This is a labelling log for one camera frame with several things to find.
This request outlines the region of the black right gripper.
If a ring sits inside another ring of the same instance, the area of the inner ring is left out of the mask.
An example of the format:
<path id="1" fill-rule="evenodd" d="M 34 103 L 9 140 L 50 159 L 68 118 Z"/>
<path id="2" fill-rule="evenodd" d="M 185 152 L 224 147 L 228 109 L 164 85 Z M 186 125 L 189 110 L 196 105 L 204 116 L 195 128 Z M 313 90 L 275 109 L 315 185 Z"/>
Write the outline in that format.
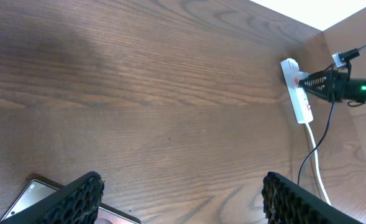
<path id="1" fill-rule="evenodd" d="M 343 101 L 349 75 L 335 70 L 320 71 L 299 81 L 299 86 L 310 93 L 328 102 Z"/>

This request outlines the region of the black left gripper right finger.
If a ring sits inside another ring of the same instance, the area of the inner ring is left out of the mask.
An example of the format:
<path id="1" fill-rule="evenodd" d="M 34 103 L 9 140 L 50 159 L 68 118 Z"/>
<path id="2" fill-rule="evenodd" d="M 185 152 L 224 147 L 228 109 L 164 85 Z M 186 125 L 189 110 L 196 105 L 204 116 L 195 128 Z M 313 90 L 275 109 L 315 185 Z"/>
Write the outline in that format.
<path id="1" fill-rule="evenodd" d="M 360 224 L 277 172 L 263 178 L 261 194 L 268 223 Z"/>

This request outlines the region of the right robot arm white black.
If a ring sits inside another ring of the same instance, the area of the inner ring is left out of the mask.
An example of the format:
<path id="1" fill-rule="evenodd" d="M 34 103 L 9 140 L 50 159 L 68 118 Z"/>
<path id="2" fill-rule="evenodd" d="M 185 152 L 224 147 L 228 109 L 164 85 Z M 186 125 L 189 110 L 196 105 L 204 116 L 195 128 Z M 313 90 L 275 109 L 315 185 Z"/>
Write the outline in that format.
<path id="1" fill-rule="evenodd" d="M 358 56 L 359 53 L 356 52 L 344 57 L 347 60 L 346 72 L 333 68 L 321 70 L 301 79 L 298 86 L 302 87 L 305 92 L 330 103 L 351 100 L 364 104 L 366 103 L 366 79 L 350 77 L 350 60 Z"/>

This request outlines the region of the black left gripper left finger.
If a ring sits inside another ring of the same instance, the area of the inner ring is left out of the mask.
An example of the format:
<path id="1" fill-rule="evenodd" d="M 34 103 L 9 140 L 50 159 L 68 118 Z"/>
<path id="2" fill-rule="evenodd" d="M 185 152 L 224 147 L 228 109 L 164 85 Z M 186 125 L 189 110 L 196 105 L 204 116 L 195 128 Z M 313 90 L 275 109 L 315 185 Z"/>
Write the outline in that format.
<path id="1" fill-rule="evenodd" d="M 0 224 L 94 224 L 103 191 L 100 174 L 91 171 Z"/>

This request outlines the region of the Galaxy S25 Ultra smartphone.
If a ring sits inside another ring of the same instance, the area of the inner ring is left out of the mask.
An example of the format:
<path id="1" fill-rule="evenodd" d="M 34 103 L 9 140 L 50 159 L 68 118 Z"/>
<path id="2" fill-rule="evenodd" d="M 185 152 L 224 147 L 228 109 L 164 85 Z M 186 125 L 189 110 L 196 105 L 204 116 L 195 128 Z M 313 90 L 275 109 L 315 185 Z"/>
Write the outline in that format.
<path id="1" fill-rule="evenodd" d="M 44 178 L 32 179 L 20 193 L 1 221 L 25 210 L 45 197 L 58 191 L 63 186 Z M 141 224 L 142 222 L 132 215 L 102 203 L 99 206 L 98 217 L 94 224 Z"/>

